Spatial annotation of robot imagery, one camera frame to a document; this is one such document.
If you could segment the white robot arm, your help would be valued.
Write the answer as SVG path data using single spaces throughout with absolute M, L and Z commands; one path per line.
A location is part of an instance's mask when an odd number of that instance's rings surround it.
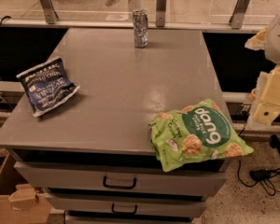
M 259 84 L 258 101 L 253 120 L 271 125 L 280 114 L 280 12 L 271 23 L 245 42 L 252 50 L 264 50 L 265 58 L 276 64 L 266 75 L 264 85 Z

